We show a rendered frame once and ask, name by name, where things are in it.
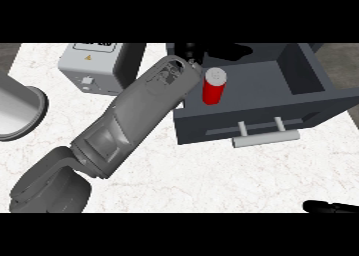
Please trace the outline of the grey cylindrical pot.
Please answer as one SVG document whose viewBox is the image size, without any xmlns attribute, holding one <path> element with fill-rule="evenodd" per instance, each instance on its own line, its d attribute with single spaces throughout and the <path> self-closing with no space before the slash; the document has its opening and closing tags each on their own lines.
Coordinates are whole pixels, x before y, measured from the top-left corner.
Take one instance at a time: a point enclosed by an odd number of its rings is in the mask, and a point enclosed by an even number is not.
<svg viewBox="0 0 359 256">
<path fill-rule="evenodd" d="M 0 141 L 25 136 L 39 126 L 49 107 L 45 92 L 24 86 L 0 71 Z"/>
</svg>

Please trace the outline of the white box appliance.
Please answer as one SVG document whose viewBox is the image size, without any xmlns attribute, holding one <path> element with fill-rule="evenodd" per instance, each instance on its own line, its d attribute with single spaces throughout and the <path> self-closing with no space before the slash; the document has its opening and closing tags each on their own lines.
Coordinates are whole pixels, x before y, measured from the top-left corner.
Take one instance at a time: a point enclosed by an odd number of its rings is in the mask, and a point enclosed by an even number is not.
<svg viewBox="0 0 359 256">
<path fill-rule="evenodd" d="M 83 93 L 117 96 L 136 79 L 145 43 L 70 43 L 58 70 Z"/>
</svg>

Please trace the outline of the dark grey drawer front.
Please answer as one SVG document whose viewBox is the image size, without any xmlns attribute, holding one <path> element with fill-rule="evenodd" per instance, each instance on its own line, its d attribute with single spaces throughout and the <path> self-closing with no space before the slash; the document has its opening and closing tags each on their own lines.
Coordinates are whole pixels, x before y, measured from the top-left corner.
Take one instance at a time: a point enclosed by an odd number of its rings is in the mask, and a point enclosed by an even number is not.
<svg viewBox="0 0 359 256">
<path fill-rule="evenodd" d="M 358 104 L 359 88 L 251 100 L 232 94 L 222 97 L 217 105 L 205 105 L 195 96 L 173 113 L 177 144 L 239 136 L 239 122 L 245 123 L 250 135 L 275 132 L 275 117 L 287 130 L 312 128 Z"/>
</svg>

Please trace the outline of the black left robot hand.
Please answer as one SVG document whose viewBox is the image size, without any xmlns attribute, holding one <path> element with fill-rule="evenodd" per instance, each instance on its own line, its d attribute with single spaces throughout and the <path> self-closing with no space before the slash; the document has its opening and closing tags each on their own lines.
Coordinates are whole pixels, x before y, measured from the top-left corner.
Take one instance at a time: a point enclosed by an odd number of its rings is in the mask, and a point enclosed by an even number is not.
<svg viewBox="0 0 359 256">
<path fill-rule="evenodd" d="M 238 61 L 253 49 L 236 43 L 176 43 L 174 55 L 189 63 L 202 64 L 204 55 L 228 61 Z"/>
</svg>

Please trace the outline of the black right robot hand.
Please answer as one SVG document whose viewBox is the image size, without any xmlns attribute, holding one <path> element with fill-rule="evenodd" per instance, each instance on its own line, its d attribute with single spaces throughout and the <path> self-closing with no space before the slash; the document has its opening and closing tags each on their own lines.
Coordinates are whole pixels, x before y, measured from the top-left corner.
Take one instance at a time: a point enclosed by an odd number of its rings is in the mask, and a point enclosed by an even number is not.
<svg viewBox="0 0 359 256">
<path fill-rule="evenodd" d="M 309 213 L 359 213 L 359 206 L 306 200 L 303 210 Z"/>
</svg>

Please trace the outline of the dark grey drawer box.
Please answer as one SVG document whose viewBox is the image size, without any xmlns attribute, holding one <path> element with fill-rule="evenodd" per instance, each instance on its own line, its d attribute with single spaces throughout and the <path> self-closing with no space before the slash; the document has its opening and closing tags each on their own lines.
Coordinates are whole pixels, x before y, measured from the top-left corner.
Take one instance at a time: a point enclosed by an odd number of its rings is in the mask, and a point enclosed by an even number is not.
<svg viewBox="0 0 359 256">
<path fill-rule="evenodd" d="M 219 67 L 228 75 L 220 103 L 202 103 L 202 88 L 195 87 L 177 118 L 217 113 L 272 115 L 285 119 L 359 104 L 359 87 L 338 89 L 324 71 L 312 48 L 304 43 L 251 43 L 253 53 L 236 61 L 205 56 L 202 67 Z"/>
</svg>

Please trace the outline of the red can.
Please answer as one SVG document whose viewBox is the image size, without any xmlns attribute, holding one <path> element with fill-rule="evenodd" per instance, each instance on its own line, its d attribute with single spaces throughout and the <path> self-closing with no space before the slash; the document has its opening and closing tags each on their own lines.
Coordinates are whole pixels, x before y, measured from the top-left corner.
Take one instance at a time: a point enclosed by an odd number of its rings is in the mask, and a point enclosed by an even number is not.
<svg viewBox="0 0 359 256">
<path fill-rule="evenodd" d="M 220 102 L 226 85 L 226 72 L 222 68 L 213 67 L 205 71 L 202 81 L 202 102 L 214 105 Z"/>
</svg>

